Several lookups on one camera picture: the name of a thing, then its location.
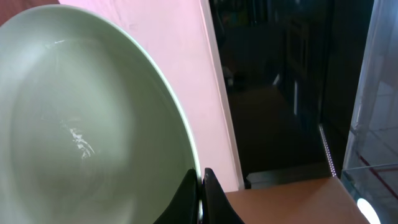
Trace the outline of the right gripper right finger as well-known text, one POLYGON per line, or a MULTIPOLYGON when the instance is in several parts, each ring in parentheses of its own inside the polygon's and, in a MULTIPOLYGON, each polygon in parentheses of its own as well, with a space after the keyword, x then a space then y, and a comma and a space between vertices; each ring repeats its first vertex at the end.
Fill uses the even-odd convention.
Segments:
POLYGON ((215 173, 210 168, 205 168, 202 187, 204 224, 244 224, 232 208, 215 173))

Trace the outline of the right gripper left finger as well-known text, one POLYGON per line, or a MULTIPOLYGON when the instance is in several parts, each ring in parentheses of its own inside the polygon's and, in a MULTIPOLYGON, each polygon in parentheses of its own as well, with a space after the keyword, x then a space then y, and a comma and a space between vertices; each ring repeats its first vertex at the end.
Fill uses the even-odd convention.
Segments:
POLYGON ((171 202, 154 224, 197 224, 198 206, 197 173, 189 169, 171 202))

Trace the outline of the mint green plate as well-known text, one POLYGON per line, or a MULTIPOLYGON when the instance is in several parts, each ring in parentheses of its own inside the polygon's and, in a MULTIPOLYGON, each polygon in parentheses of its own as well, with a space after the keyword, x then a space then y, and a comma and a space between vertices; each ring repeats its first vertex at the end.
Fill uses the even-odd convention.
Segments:
POLYGON ((154 223, 189 169, 187 117, 127 32, 60 4, 1 26, 2 223, 154 223))

